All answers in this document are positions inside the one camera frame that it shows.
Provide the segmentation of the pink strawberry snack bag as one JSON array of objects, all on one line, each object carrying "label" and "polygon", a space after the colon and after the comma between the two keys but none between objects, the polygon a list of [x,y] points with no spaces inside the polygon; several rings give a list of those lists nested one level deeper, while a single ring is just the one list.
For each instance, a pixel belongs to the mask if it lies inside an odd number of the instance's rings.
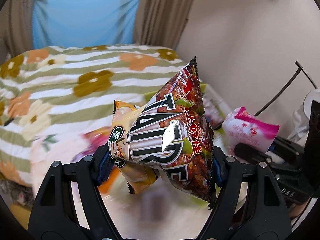
[{"label": "pink strawberry snack bag", "polygon": [[267,152],[276,138],[280,126],[260,121],[239,107],[227,115],[222,123],[227,149],[234,152],[237,144],[246,144],[260,152]]}]

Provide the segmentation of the red brown TATTRE snack bag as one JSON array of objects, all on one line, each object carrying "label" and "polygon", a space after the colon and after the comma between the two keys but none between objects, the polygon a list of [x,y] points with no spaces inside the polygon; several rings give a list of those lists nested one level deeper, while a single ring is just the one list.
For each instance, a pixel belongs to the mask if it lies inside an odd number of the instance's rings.
[{"label": "red brown TATTRE snack bag", "polygon": [[177,189],[213,204],[213,139],[196,59],[144,106],[113,104],[109,153],[135,193],[163,176]]}]

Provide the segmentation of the green cardboard box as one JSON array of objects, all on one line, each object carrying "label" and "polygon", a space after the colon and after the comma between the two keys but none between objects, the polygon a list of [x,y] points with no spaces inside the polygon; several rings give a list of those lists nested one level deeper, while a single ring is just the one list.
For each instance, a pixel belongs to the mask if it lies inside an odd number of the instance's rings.
[{"label": "green cardboard box", "polygon": [[167,82],[157,93],[148,94],[143,114],[157,129],[180,129],[186,137],[189,129],[209,133],[221,128],[231,110],[210,85],[192,79]]}]

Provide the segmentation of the black lamp stand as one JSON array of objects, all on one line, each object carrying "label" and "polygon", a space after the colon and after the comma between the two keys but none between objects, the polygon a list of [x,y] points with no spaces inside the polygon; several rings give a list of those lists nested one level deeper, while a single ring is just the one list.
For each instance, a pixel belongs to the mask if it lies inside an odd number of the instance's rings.
[{"label": "black lamp stand", "polygon": [[296,72],[293,74],[293,76],[287,81],[287,83],[282,87],[282,89],[267,103],[265,104],[257,113],[255,113],[254,116],[259,116],[261,113],[263,113],[268,107],[272,105],[280,96],[285,92],[285,90],[288,89],[288,87],[293,83],[293,81],[296,79],[296,77],[300,74],[303,73],[306,78],[310,81],[312,84],[313,88],[317,89],[318,86],[316,83],[313,81],[311,76],[308,74],[308,72],[304,69],[304,67],[298,62],[298,60],[295,61],[295,65],[297,66]]}]

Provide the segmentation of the floral striped bed blanket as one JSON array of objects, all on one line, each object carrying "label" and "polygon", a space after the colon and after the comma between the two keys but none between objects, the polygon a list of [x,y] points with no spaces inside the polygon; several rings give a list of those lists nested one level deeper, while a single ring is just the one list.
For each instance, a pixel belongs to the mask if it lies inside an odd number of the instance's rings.
[{"label": "floral striped bed blanket", "polygon": [[32,185],[31,143],[110,124],[114,100],[140,103],[184,62],[172,49],[132,44],[49,46],[1,65],[1,175]]}]

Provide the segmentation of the blue window cloth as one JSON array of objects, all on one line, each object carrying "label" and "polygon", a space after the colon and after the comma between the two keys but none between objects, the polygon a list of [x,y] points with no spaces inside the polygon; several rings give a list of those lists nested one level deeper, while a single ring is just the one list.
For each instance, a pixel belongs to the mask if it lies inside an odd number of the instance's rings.
[{"label": "blue window cloth", "polygon": [[139,0],[34,0],[33,48],[132,44]]}]

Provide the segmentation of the beige curtain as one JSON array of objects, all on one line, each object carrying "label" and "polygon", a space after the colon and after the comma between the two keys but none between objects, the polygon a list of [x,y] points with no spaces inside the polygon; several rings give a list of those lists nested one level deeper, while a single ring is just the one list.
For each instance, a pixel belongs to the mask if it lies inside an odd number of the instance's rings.
[{"label": "beige curtain", "polygon": [[175,49],[188,23],[194,0],[139,0],[133,41]]}]

